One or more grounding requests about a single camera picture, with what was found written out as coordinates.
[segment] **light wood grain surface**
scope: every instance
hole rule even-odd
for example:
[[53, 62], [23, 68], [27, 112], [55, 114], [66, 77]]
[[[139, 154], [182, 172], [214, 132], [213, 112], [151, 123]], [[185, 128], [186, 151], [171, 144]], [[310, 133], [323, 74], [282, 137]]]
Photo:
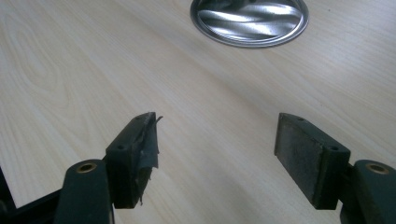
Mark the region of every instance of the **light wood grain surface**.
[[160, 169], [117, 223], [339, 223], [274, 156], [277, 116], [302, 116], [396, 167], [396, 1], [306, 0], [307, 29], [271, 49], [210, 40], [191, 0], [0, 0], [0, 165], [17, 206], [101, 159], [156, 111]]

